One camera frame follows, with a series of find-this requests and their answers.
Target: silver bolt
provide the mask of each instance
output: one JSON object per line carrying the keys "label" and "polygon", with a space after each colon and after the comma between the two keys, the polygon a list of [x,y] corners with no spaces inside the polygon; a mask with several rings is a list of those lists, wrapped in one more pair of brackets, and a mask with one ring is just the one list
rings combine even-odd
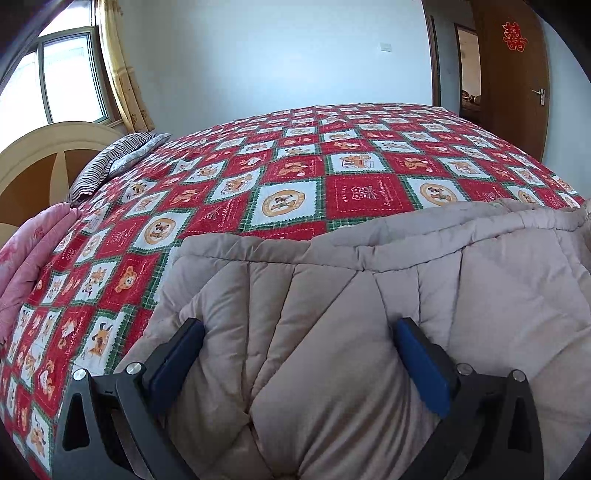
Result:
{"label": "silver bolt", "polygon": [[85,376],[86,376],[86,370],[84,370],[83,368],[79,368],[72,375],[74,380],[82,380]]}
{"label": "silver bolt", "polygon": [[470,364],[458,364],[456,366],[457,368],[457,372],[460,375],[463,375],[464,377],[467,377],[468,375],[472,375],[472,372],[474,371],[474,369],[472,368],[472,366]]}
{"label": "silver bolt", "polygon": [[518,382],[523,382],[526,379],[526,376],[521,370],[513,370],[513,378]]}
{"label": "silver bolt", "polygon": [[133,362],[130,363],[127,367],[125,367],[125,371],[129,374],[129,375],[135,375],[136,373],[138,373],[140,370],[142,370],[142,364],[139,362]]}

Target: checkered bed sheet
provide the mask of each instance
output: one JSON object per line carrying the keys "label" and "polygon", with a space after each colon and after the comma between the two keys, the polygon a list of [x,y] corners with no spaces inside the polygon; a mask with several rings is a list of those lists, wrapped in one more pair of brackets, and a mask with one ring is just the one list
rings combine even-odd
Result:
{"label": "checkered bed sheet", "polygon": [[56,248],[0,352],[0,418],[49,478],[72,369],[112,372],[190,235],[310,239],[370,218],[512,197],[583,199],[513,145],[441,107],[315,106],[237,120],[160,147],[104,185]]}

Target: door handle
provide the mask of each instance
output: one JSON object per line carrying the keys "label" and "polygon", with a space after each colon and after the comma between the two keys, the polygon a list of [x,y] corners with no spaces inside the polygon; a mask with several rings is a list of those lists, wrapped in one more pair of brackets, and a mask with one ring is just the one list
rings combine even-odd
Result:
{"label": "door handle", "polygon": [[540,105],[546,104],[546,90],[541,88],[540,91],[532,90],[532,92],[537,93],[540,96]]}

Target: wooden headboard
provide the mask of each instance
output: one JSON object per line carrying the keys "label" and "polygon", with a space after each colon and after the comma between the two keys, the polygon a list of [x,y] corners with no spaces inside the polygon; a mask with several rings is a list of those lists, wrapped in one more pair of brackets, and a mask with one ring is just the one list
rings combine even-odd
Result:
{"label": "wooden headboard", "polygon": [[121,136],[103,125],[61,122],[34,130],[1,152],[0,247],[29,218],[65,201],[85,165]]}

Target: curtain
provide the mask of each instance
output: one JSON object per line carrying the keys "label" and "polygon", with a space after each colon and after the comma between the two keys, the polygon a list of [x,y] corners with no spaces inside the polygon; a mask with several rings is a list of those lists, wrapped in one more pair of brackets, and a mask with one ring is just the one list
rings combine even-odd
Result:
{"label": "curtain", "polygon": [[154,124],[142,100],[135,70],[126,62],[119,40],[122,16],[117,0],[97,0],[100,46],[121,118],[130,133],[149,132]]}

